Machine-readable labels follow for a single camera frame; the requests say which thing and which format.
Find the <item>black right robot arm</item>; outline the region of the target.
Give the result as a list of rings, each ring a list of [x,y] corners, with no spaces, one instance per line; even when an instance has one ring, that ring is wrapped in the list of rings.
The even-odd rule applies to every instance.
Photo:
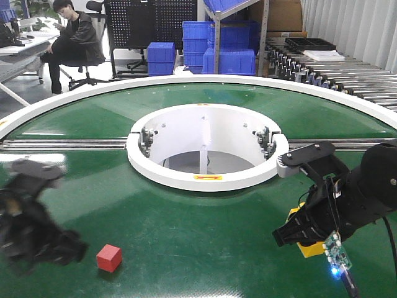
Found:
[[[346,240],[396,211],[396,140],[366,150],[354,169],[334,152],[331,142],[318,142],[277,158],[280,177],[302,172],[314,182],[305,203],[273,231],[278,246],[310,246],[332,232]]]

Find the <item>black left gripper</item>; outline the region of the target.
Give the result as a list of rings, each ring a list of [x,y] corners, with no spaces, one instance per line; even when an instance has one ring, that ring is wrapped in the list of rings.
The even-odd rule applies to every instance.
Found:
[[[21,158],[11,170],[14,177],[1,188],[1,253],[9,266],[25,275],[38,263],[80,262],[87,243],[76,231],[59,227],[38,201],[42,191],[56,187],[63,168]]]

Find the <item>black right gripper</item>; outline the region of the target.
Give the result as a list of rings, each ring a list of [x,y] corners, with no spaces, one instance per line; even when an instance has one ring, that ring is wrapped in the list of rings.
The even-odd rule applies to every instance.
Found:
[[[333,231],[344,241],[390,213],[390,179],[366,179],[350,173],[337,181],[328,178],[321,188],[310,187],[306,202],[272,234],[278,246],[311,246],[325,241]]]

